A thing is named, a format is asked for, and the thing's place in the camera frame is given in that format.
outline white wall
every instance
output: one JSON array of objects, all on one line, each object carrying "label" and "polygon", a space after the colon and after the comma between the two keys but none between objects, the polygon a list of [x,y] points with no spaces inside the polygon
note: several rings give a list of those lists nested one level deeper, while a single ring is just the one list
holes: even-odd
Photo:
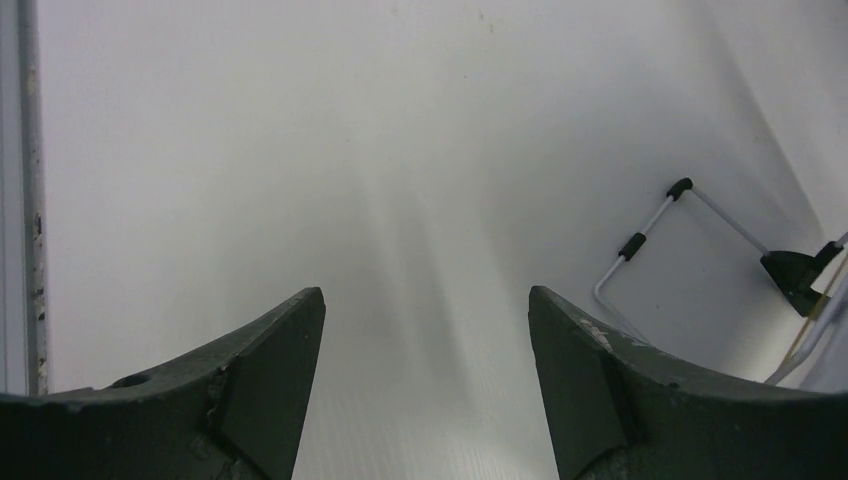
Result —
[{"label": "white wall", "polygon": [[[684,175],[774,248],[817,248],[832,215],[778,134],[822,178],[844,134],[814,150],[776,128],[794,106],[763,107],[769,71],[708,7],[40,1],[53,388],[319,285],[297,478],[553,478],[531,285],[606,318],[592,284]],[[800,326],[688,200],[610,296],[656,345],[746,378]]]}]

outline screw hole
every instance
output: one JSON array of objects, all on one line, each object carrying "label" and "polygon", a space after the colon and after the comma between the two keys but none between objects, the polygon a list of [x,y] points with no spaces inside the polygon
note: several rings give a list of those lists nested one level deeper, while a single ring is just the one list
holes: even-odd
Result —
[{"label": "screw hole", "polygon": [[135,387],[136,385],[141,385],[142,383],[147,383],[150,381],[150,375],[145,375],[143,373],[137,373],[135,375],[130,375],[129,377],[124,377],[117,382],[112,384],[110,388],[126,388],[126,387]]}]

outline black rubber grip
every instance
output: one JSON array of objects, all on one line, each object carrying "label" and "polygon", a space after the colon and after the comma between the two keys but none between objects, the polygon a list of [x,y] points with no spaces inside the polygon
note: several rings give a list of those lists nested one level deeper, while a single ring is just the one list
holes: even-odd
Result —
[{"label": "black rubber grip", "polygon": [[646,237],[643,233],[637,233],[633,235],[632,237],[630,237],[630,240],[627,241],[624,247],[619,250],[618,256],[624,257],[624,260],[629,262],[630,259],[633,258],[634,255],[636,255],[636,252],[638,252],[639,249],[642,248],[642,245],[645,244],[645,240],[647,239],[648,237]]},{"label": "black rubber grip", "polygon": [[682,178],[677,181],[668,192],[666,192],[665,196],[674,198],[674,201],[680,200],[680,196],[683,195],[683,192],[686,190],[692,190],[694,184],[692,183],[692,179],[689,177]]},{"label": "black rubber grip", "polygon": [[842,247],[836,245],[836,242],[827,242],[827,245],[819,250],[819,253],[813,257],[809,268],[815,271],[817,276],[821,275],[821,272],[827,268],[827,265],[840,253],[842,253]]}]

